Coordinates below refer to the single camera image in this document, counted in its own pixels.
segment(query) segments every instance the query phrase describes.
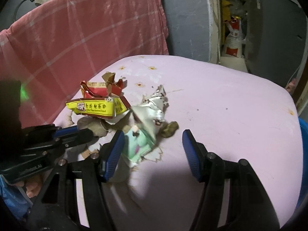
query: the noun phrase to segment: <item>brown stain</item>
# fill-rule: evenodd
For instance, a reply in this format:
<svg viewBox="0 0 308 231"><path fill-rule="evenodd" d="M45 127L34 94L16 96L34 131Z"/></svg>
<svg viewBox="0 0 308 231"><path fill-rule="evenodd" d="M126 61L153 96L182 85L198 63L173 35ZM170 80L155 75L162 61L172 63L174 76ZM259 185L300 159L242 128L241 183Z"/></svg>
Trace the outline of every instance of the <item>brown stain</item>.
<svg viewBox="0 0 308 231"><path fill-rule="evenodd" d="M290 110L289 108L288 108L288 113L290 114L290 115L294 115L294 112L292 111L292 110Z"/></svg>
<svg viewBox="0 0 308 231"><path fill-rule="evenodd" d="M137 82L137 83L135 83L135 85L140 87L140 88L144 88L145 87L145 85L142 84L141 82Z"/></svg>

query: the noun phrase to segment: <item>pink bed sheet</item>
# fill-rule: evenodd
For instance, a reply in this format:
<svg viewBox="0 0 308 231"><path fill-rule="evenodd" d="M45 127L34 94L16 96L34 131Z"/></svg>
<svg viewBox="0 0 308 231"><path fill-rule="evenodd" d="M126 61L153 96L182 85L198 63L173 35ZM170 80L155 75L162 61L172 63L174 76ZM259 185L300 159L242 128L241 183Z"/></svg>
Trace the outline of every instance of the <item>pink bed sheet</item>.
<svg viewBox="0 0 308 231"><path fill-rule="evenodd" d="M131 105L138 105L163 84L169 103L165 119L180 126L174 136L157 142L134 168L128 170L120 158L115 175L104 185L118 231L189 230L204 185L190 172L182 144L185 129L224 160L247 159L272 201L280 225L287 222L301 189L303 148L296 107L285 89L251 74L178 56L127 57L91 81L98 81L106 71L116 72L116 79L126 77L123 92ZM81 117L65 107L55 124L71 126ZM133 124L130 115L120 125ZM110 129L89 149L99 149L113 135ZM75 161L76 152L67 154L65 159ZM82 182L77 186L77 201L81 224L87 226ZM227 206L225 197L219 226L227 218Z"/></svg>
<svg viewBox="0 0 308 231"><path fill-rule="evenodd" d="M51 0L0 32L0 79L29 99L23 127L51 123L79 89L127 56L167 55L161 0Z"/></svg>

